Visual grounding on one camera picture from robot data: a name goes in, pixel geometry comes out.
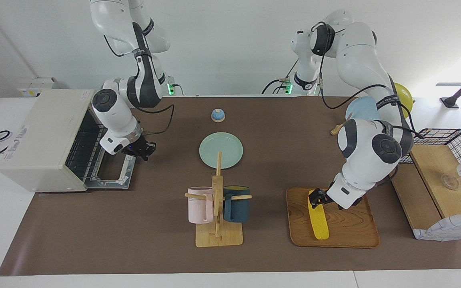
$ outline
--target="brown tabletop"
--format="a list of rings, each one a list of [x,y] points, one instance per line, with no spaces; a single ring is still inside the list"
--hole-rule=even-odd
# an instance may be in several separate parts
[[[33,197],[0,275],[461,268],[461,240],[415,240],[391,184],[368,192],[377,248],[291,243],[285,191],[328,186],[340,171],[344,158],[329,131],[344,120],[345,107],[328,110],[319,97],[168,98],[160,106],[171,103],[172,126],[148,137],[157,150],[148,162],[137,161],[129,190]],[[214,108],[225,111],[224,122],[211,121]],[[133,114],[146,130],[168,123],[168,112]],[[243,245],[196,248],[183,195],[190,186],[211,184],[214,169],[203,164],[198,147],[219,131],[243,144],[241,161],[222,174],[224,184],[250,186],[251,214]]]

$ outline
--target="teal mug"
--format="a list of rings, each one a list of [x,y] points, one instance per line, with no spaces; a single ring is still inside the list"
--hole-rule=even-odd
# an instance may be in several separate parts
[[[250,199],[232,200],[232,196],[249,195],[247,186],[225,186],[223,188],[223,219],[227,222],[243,223],[249,220]]]

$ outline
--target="yellow ball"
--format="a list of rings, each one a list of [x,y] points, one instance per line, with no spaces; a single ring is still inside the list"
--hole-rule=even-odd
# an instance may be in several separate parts
[[[394,86],[396,88],[397,95],[399,96],[399,99],[401,100],[401,104],[403,104],[405,107],[408,108],[408,111],[412,111],[412,106],[414,105],[414,101],[412,100],[412,95],[408,91],[405,86],[399,84],[399,83],[394,83]],[[405,109],[403,109],[403,115],[405,118],[408,117],[408,113],[406,112]]]

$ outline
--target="white wall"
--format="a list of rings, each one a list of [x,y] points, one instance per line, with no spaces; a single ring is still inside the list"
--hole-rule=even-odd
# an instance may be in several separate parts
[[[260,93],[296,60],[289,48],[296,31],[340,8],[376,32],[384,68],[414,97],[424,96],[417,92],[461,56],[461,1],[455,0],[169,0],[146,6],[172,42],[159,55],[163,67],[187,94]],[[132,56],[114,57],[106,47],[88,0],[0,0],[0,27],[38,76],[55,77],[65,88],[97,88],[107,78],[135,73]],[[0,63],[0,80],[11,86],[19,69],[29,70]],[[338,79],[334,60],[325,60],[324,75],[328,95],[355,91]]]

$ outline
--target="wire rack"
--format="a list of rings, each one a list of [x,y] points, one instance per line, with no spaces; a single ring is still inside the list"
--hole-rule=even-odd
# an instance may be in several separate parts
[[[97,124],[93,117],[86,113],[65,162],[83,182],[97,177],[104,154],[99,141],[106,131],[102,124]]]
[[[426,128],[419,132],[424,139],[416,138],[414,144],[419,145],[446,145],[461,163],[461,129],[432,129]],[[400,163],[413,163],[409,154],[405,155]]]

